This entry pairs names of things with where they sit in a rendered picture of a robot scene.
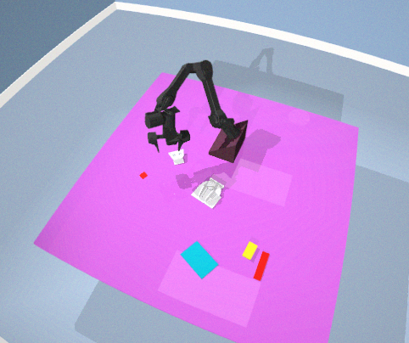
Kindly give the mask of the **yellow rectangular block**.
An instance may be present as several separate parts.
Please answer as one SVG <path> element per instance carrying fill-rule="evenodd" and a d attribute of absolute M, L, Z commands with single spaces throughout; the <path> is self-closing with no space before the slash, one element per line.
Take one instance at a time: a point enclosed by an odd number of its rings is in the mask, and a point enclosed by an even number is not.
<path fill-rule="evenodd" d="M 257 246 L 258 245 L 255 245 L 254 243 L 249 242 L 242 256 L 245 256 L 246 258 L 250 259 L 253 253 L 255 252 L 255 249 Z"/>

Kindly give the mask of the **red flat bar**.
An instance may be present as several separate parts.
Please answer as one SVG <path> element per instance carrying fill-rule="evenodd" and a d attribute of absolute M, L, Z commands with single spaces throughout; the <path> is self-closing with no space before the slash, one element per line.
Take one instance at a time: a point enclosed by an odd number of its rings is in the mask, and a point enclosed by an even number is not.
<path fill-rule="evenodd" d="M 255 276 L 254 276 L 254 278 L 256 280 L 258 280 L 258 281 L 261 280 L 263 271 L 265 269 L 266 261 L 267 261 L 269 255 L 270 255 L 269 253 L 266 253 L 265 251 L 262 251 L 261 258 L 260 258 L 260 261 L 258 263 L 256 272 L 255 272 Z"/>

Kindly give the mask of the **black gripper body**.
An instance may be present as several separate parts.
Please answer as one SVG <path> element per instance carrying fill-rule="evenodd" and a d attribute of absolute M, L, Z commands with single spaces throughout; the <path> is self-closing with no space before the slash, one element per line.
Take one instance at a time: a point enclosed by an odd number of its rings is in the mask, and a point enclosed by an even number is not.
<path fill-rule="evenodd" d="M 162 130 L 162 134 L 157 134 L 157 132 L 149 132 L 148 133 L 148 143 L 157 143 L 158 139 L 163 138 L 163 131 L 165 130 L 165 128 L 168 127 L 168 129 L 172 129 L 175 126 L 165 126 L 163 124 L 163 130 Z M 182 141 L 190 141 L 190 133 L 188 131 L 188 129 L 185 130 L 180 130 L 180 132 L 182 134 Z"/>

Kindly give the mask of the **cyan rectangular plate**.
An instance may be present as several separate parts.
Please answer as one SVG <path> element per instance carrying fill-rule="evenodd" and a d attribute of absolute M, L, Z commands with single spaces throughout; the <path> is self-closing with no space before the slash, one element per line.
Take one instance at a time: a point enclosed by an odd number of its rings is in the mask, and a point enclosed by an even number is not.
<path fill-rule="evenodd" d="M 197 241 L 181 256 L 201 279 L 219 265 Z"/>

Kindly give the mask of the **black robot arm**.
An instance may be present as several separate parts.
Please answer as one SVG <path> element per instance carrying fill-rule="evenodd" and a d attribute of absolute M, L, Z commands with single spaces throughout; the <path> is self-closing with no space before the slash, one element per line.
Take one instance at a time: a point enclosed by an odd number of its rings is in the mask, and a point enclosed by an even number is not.
<path fill-rule="evenodd" d="M 214 128 L 222 128 L 228 136 L 227 140 L 237 137 L 241 128 L 237 128 L 234 125 L 234 118 L 227 118 L 226 113 L 221 109 L 214 82 L 212 80 L 212 63 L 208 60 L 186 63 L 182 66 L 171 82 L 171 85 L 157 97 L 154 111 L 144 113 L 144 123 L 146 127 L 152 129 L 155 127 L 161 127 L 163 124 L 165 126 L 172 126 L 175 124 L 176 113 L 179 113 L 180 110 L 178 110 L 175 105 L 172 108 L 167 108 L 174 104 L 177 92 L 188 78 L 189 73 L 196 73 L 196 76 L 203 83 L 205 95 L 208 99 L 211 111 L 210 116 L 208 116 L 210 124 Z M 175 127 L 172 129 L 168 129 L 167 127 L 163 131 L 163 138 L 165 138 L 166 145 L 176 145 L 178 142 L 182 141 L 182 134 L 178 133 Z"/>

